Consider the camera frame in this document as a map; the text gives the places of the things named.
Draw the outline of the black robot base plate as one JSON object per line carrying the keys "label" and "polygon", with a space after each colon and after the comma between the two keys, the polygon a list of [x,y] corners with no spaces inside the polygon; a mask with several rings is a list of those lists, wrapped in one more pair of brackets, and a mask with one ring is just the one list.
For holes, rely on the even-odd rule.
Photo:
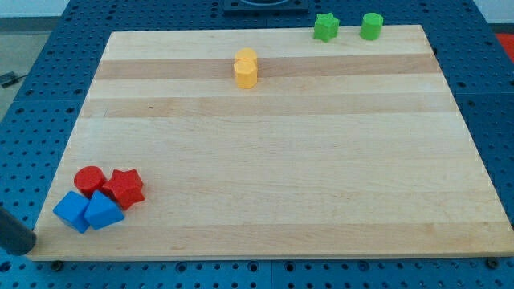
{"label": "black robot base plate", "polygon": [[224,14],[244,13],[307,13],[309,0],[221,0]]}

